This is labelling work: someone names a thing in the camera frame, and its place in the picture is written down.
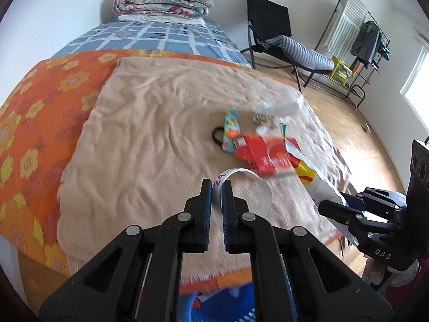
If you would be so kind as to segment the white gloved right hand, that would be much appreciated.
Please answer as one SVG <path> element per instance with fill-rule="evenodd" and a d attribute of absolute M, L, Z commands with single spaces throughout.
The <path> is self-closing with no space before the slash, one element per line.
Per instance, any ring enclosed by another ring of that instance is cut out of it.
<path fill-rule="evenodd" d="M 388 286 L 394 288 L 406 286 L 411 283 L 420 272 L 420 262 L 415 260 L 405 271 L 400 271 L 388 267 L 375 259 L 364 255 L 367 260 L 362 279 L 376 291 L 385 291 Z"/>

